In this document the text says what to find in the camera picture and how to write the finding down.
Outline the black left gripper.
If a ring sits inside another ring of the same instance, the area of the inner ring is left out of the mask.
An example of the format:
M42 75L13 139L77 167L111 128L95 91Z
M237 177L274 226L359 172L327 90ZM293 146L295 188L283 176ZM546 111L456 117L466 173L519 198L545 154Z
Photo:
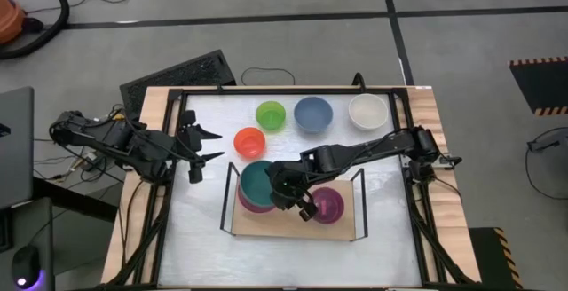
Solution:
M221 136L206 131L200 124L195 125L195 123L196 115L194 110L185 110L179 117L179 125L177 127L177 141L183 146L184 154L190 163L188 175L191 184L197 184L202 181L201 169L205 167L208 161L224 154L224 152L198 154L202 149L202 139L219 139Z

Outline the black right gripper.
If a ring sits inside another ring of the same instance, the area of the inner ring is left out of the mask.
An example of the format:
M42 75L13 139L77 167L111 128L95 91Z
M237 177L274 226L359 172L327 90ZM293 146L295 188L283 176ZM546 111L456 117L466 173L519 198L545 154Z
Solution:
M270 198L280 210L294 206L300 208L299 216L305 221L314 218L318 207L307 186L307 171L301 161L275 161L266 169L272 192Z

